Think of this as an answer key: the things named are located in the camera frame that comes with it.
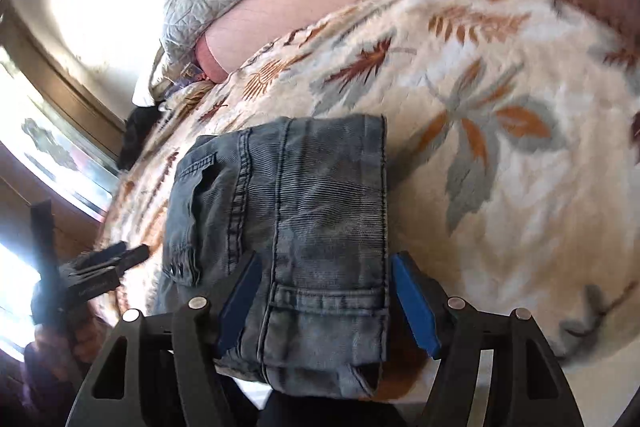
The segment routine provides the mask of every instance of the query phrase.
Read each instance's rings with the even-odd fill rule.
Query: blue gripper pad
[[[400,300],[404,316],[409,322],[418,347],[424,349],[432,359],[437,359],[442,347],[436,335],[436,321],[433,312],[412,270],[402,259],[403,254],[391,257],[391,269],[396,284],[396,295]]]

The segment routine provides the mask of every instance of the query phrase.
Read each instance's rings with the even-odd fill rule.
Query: gray jeans
[[[262,281],[218,368],[287,394],[371,396],[388,326],[385,131],[351,115],[200,136],[175,174],[156,312],[257,251]]]

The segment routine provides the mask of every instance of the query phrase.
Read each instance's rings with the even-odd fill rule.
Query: hand
[[[106,337],[107,327],[95,317],[89,318],[75,330],[78,343],[73,348],[73,356],[84,363],[92,363],[100,352]],[[60,381],[69,380],[71,364],[74,360],[66,337],[53,328],[38,325],[35,331],[35,350],[44,366]]]

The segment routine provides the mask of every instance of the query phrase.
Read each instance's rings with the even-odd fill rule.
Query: floral bedspread
[[[477,309],[526,307],[558,356],[640,330],[640,69],[558,0],[364,0],[170,100],[98,245],[146,243],[98,308],[148,312],[179,159],[196,136],[278,116],[384,114],[390,251]],[[422,374],[423,389],[433,371]]]

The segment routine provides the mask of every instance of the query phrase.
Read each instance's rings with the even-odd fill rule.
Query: purple sleeve
[[[60,382],[42,365],[33,343],[25,347],[23,404],[35,424],[64,427],[75,399],[72,385]]]

